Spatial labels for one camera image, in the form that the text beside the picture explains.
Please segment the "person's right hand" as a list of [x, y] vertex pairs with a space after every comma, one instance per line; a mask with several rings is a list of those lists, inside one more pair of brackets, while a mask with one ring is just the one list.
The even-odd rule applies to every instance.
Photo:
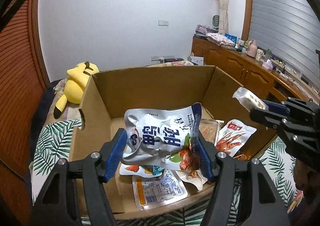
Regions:
[[319, 172], [296, 159], [293, 170], [296, 188], [301, 190], [308, 203], [319, 199]]

